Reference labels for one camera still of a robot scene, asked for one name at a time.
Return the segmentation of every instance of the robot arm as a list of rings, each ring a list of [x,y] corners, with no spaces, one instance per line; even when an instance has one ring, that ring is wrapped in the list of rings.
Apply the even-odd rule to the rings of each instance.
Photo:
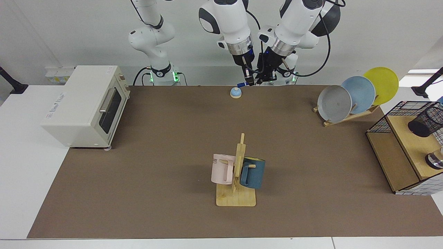
[[[320,20],[320,13],[325,23]],[[324,0],[286,0],[280,8],[280,17],[277,27],[265,26],[258,34],[268,45],[263,57],[259,58],[258,68],[262,73],[257,76],[258,84],[276,80],[276,71],[289,72],[279,68],[282,59],[290,56],[296,62],[295,48],[314,48],[320,36],[326,35],[326,31],[331,33],[337,26],[340,8]]]
[[[200,24],[209,33],[221,34],[218,46],[232,55],[243,69],[247,83],[253,85],[252,61],[255,58],[246,9],[249,0],[208,0],[198,11]]]
[[[157,46],[174,38],[174,27],[165,22],[157,9],[156,0],[131,0],[145,26],[129,34],[131,46],[144,52],[151,61],[152,78],[156,85],[172,85],[179,81],[167,53]]]

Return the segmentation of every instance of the white wall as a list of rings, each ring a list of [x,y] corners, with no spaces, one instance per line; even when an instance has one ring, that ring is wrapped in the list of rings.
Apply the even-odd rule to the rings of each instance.
[[[218,36],[204,32],[198,21],[198,8],[204,2],[159,1],[165,20],[176,28],[176,38],[163,47],[194,85],[233,85],[241,81],[240,69],[227,51],[217,47]],[[262,25],[275,25],[283,2],[251,0],[249,10]],[[436,25],[443,21],[439,0],[347,4],[331,34],[329,63],[299,83],[340,84],[376,66],[390,67],[401,78],[443,35]],[[0,0],[0,22],[0,64],[22,83],[46,84],[47,66],[85,64],[120,65],[131,80],[137,69],[148,64],[146,56],[128,43],[128,33],[141,25],[129,0]],[[249,24],[255,34],[252,18]],[[299,50],[298,71],[316,70],[326,52],[326,38],[313,50]]]
[[[443,67],[443,36],[417,62],[414,69],[437,69]]]

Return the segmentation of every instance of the oven door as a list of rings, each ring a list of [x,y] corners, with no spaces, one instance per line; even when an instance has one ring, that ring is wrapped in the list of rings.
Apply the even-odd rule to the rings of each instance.
[[[96,124],[96,129],[102,134],[102,137],[111,144],[123,108],[126,105],[126,95],[117,80],[113,80],[110,84],[106,97],[100,107],[99,121]]]

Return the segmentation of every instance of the pink mug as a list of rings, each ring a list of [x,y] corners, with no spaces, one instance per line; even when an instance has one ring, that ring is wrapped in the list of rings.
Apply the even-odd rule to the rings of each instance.
[[[212,159],[211,182],[230,185],[234,178],[235,156],[214,154]]]

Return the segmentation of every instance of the black mesh holder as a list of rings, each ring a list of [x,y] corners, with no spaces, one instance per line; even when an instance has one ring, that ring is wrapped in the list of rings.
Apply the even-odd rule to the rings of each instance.
[[[408,123],[409,130],[420,137],[428,137],[443,128],[443,109],[435,106],[426,108]]]

